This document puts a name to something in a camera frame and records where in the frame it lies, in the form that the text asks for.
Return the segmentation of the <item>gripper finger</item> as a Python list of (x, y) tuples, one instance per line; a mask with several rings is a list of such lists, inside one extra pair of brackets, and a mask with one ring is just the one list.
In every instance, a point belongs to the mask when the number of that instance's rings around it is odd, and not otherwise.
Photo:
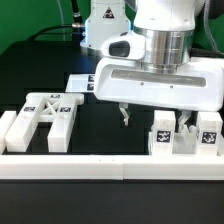
[(182, 110), (181, 116), (178, 118), (178, 132), (181, 132), (185, 123), (189, 120), (191, 117), (191, 112), (188, 110)]
[(121, 114), (123, 115), (124, 125), (128, 126), (129, 121), (130, 121), (130, 116), (131, 116), (131, 112), (129, 110), (129, 104), (128, 103), (120, 103), (119, 110), (120, 110)]

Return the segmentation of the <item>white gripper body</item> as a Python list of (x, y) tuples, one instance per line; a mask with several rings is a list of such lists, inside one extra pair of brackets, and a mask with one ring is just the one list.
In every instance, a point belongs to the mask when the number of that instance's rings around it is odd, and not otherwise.
[(190, 57), (190, 36), (131, 31), (108, 39), (95, 72), (95, 96), (180, 110), (219, 110), (224, 100), (224, 59)]

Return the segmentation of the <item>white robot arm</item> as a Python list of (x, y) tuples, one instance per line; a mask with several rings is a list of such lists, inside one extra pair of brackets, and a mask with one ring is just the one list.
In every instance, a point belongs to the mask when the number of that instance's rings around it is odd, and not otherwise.
[(102, 57), (100, 100), (216, 112), (224, 60), (190, 55), (195, 17), (208, 0), (91, 0), (81, 47)]

